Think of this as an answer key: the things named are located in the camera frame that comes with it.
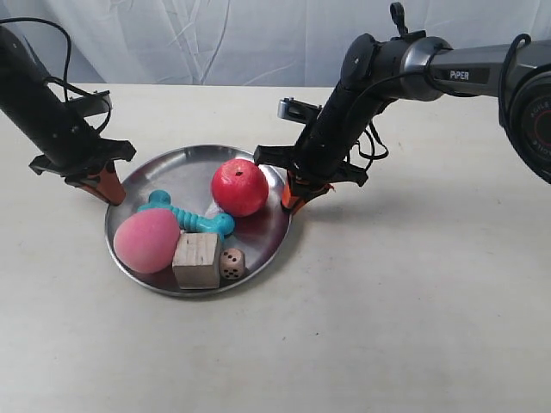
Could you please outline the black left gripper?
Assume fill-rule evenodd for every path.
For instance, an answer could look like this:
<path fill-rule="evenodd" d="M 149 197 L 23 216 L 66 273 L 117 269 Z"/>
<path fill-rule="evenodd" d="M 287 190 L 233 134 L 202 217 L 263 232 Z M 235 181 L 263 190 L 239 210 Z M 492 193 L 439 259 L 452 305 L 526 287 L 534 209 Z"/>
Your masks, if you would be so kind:
<path fill-rule="evenodd" d="M 126 191 L 117 175 L 116 160 L 131 161 L 136 153 L 128 140 L 105 139 L 91 126 L 40 124 L 28 128 L 28 138 L 41 151 L 29 168 L 62 177 L 99 172 L 99 181 L 83 179 L 79 187 L 97 199 L 119 206 Z"/>

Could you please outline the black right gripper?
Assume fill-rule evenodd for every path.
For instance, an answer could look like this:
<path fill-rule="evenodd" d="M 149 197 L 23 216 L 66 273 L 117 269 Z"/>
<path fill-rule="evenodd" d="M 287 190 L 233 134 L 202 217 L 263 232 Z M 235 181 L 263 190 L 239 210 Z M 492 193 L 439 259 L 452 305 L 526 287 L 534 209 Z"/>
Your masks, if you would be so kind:
<path fill-rule="evenodd" d="M 362 186 L 367 181 L 364 169 L 345 161 L 362 132 L 345 125 L 346 115 L 356 99 L 354 94 L 332 94 L 319 116 L 303 124 L 305 127 L 293 145 L 259 145 L 255 149 L 255 164 L 287 171 L 281 197 L 285 212 L 297 213 L 312 200 L 335 191 L 332 183 L 354 182 Z M 300 185 L 300 195 L 294 192 L 295 177 L 309 182 Z"/>

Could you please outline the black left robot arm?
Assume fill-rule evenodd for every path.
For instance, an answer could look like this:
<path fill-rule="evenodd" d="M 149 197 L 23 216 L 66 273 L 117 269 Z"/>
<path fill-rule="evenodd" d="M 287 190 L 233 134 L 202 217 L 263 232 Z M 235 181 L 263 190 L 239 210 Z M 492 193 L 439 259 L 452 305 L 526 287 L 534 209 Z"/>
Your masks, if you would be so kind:
<path fill-rule="evenodd" d="M 1 109 L 40 150 L 30 163 L 37 175 L 53 173 L 104 202 L 118 206 L 126 197 L 115 161 L 136 153 L 127 140 L 105 139 L 105 123 L 93 127 L 87 118 L 112 114 L 107 91 L 90 93 L 54 77 L 30 45 L 1 21 Z"/>

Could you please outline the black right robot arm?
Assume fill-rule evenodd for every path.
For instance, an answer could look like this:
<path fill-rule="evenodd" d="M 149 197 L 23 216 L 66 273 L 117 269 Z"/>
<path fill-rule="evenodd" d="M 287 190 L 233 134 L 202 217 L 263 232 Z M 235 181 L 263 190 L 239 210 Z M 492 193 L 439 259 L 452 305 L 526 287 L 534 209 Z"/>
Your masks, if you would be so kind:
<path fill-rule="evenodd" d="M 367 171 L 350 162 L 362 135 L 380 140 L 373 120 L 400 100 L 493 96 L 511 146 L 542 180 L 550 178 L 550 44 L 518 35 L 511 43 L 454 49 L 424 32 L 379 42 L 356 38 L 322 106 L 285 98 L 279 116 L 301 123 L 290 146 L 258 146 L 254 160 L 284 169 L 282 208 L 296 213 L 339 182 L 363 185 Z"/>

